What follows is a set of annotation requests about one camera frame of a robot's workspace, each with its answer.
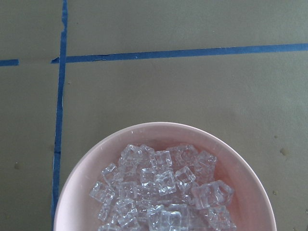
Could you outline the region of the pink bowl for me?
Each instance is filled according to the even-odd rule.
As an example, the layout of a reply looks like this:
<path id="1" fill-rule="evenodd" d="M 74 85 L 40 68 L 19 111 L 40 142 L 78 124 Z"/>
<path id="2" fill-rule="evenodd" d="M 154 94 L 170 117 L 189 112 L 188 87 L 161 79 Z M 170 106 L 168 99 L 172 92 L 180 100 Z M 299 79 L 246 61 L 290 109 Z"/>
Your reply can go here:
<path id="1" fill-rule="evenodd" d="M 57 204 L 54 230 L 95 231 L 99 204 L 89 197 L 100 171 L 118 160 L 128 145 L 146 144 L 164 150 L 178 144 L 192 144 L 218 158 L 215 177 L 235 190 L 229 212 L 240 231 L 274 231 L 275 216 L 267 193 L 247 162 L 215 136 L 184 124 L 150 122 L 117 131 L 93 146 L 68 176 Z"/>

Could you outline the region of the pile of clear ice cubes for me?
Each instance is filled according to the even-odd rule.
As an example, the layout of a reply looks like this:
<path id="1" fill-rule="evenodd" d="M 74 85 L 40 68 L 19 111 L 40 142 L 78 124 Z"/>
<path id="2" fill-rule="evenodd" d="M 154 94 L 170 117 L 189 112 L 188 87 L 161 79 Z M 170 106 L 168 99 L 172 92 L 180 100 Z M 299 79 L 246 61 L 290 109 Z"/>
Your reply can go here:
<path id="1" fill-rule="evenodd" d="M 129 144 L 89 195 L 101 231 L 235 231 L 233 188 L 214 177 L 216 156 L 192 145 L 162 151 Z"/>

